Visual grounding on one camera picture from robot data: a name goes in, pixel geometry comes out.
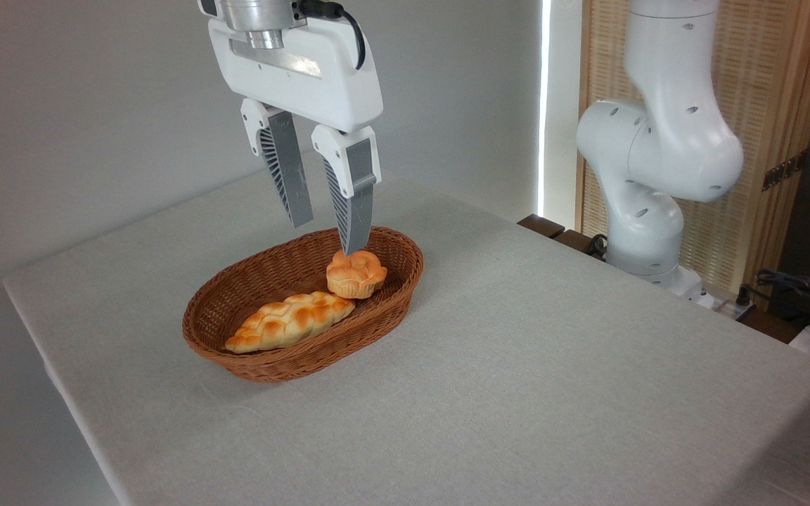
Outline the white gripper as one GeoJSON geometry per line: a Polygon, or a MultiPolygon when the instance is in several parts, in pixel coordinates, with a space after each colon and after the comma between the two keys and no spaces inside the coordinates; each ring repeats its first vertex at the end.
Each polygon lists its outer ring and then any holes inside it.
{"type": "Polygon", "coordinates": [[[292,226],[313,220],[313,211],[290,112],[319,124],[311,141],[323,158],[344,254],[364,249],[373,187],[382,180],[375,133],[367,126],[383,112],[370,46],[356,68],[356,35],[344,21],[309,19],[282,32],[280,49],[254,49],[222,20],[209,20],[208,31],[222,77],[245,97],[240,113],[251,151],[266,163],[292,226]]]}

